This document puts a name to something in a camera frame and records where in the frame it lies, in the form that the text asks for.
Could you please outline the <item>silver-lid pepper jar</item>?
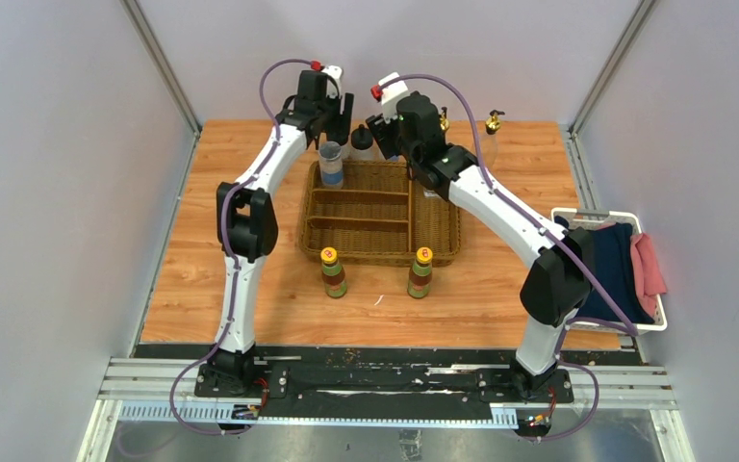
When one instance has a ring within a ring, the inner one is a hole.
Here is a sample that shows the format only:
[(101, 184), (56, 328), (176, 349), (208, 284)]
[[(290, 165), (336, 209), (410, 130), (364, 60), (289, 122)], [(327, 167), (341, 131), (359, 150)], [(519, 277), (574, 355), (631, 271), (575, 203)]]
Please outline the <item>silver-lid pepper jar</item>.
[(343, 149), (337, 142), (326, 141), (319, 147), (319, 175), (325, 188), (343, 187)]

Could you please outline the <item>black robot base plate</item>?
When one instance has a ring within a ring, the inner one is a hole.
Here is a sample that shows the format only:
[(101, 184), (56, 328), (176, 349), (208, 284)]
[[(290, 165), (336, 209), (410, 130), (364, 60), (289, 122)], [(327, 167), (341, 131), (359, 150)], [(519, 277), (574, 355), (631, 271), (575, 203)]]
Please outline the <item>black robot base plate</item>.
[(198, 369), (202, 398), (253, 398), (274, 418), (484, 420), (494, 404), (573, 402), (568, 372), (516, 378), (512, 349), (258, 346)]

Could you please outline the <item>woven wicker divided basket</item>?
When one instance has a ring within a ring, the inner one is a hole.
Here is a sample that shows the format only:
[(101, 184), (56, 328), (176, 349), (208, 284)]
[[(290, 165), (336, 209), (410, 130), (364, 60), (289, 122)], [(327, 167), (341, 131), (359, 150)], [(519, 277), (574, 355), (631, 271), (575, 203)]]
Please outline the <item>woven wicker divided basket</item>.
[(407, 267), (421, 247), (433, 265), (453, 263), (462, 244), (459, 208), (431, 196), (402, 162), (347, 161), (340, 189), (323, 186), (309, 164), (297, 227), (297, 247), (316, 261), (327, 247), (355, 265)]

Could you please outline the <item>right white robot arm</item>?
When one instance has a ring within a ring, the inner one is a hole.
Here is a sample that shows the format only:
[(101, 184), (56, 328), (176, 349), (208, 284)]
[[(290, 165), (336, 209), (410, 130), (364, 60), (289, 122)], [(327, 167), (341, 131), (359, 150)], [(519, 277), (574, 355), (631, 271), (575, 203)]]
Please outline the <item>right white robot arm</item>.
[(595, 267), (592, 236), (565, 230), (485, 175), (474, 154), (446, 140), (440, 113), (427, 96), (378, 88), (371, 93), (382, 113), (367, 124), (382, 154), (403, 157), (412, 180), (472, 214), (526, 265), (520, 300), (528, 321), (510, 378), (517, 398), (537, 400), (556, 371), (566, 323), (592, 291), (585, 274)]

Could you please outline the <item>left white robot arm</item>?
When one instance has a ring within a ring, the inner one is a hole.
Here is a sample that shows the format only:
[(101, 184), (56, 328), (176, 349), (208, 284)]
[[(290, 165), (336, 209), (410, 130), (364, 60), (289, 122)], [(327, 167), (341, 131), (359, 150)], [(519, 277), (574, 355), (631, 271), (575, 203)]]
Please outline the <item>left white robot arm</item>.
[(255, 308), (268, 255), (279, 229), (273, 195), (296, 160), (321, 138), (345, 143), (353, 94), (343, 91), (343, 71), (313, 63), (297, 90), (272, 115), (265, 146), (234, 182), (217, 188), (217, 236), (224, 252), (223, 312), (211, 355), (199, 376), (215, 392), (248, 396), (256, 385)]

